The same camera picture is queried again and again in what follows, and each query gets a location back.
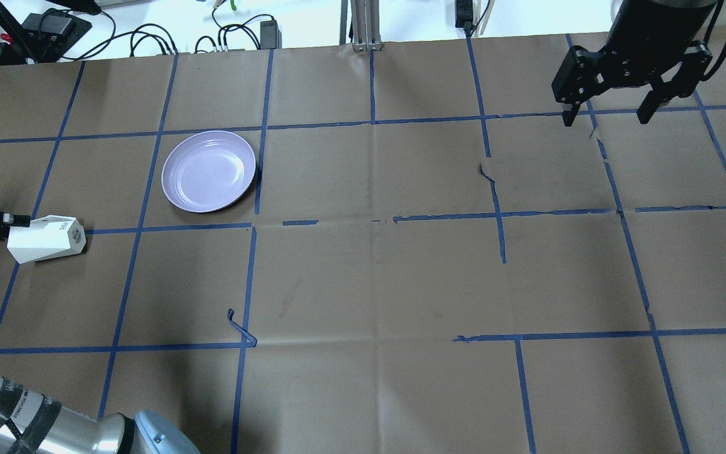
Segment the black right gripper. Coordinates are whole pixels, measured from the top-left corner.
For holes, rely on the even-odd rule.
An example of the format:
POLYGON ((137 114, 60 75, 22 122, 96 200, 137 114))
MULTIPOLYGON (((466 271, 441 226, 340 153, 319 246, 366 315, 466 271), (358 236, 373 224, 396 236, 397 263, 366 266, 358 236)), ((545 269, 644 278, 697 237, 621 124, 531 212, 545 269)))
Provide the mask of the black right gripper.
POLYGON ((553 78, 564 126, 573 126, 582 103, 610 89, 650 86, 637 108, 642 125, 675 96, 686 97, 712 61, 697 35, 716 8, 715 1, 620 2, 602 48, 570 47, 553 78))

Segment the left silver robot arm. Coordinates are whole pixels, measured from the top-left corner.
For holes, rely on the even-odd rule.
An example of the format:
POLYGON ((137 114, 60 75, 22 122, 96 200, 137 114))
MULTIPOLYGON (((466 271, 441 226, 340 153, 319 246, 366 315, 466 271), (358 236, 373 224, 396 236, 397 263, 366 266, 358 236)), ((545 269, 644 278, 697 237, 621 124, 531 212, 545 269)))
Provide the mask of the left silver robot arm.
MULTIPOLYGON (((86 246, 86 234, 77 218, 32 219, 0 210, 0 241, 25 264, 77 255, 86 246)), ((0 453, 196 452, 190 439, 156 412, 92 419, 0 376, 0 453)))

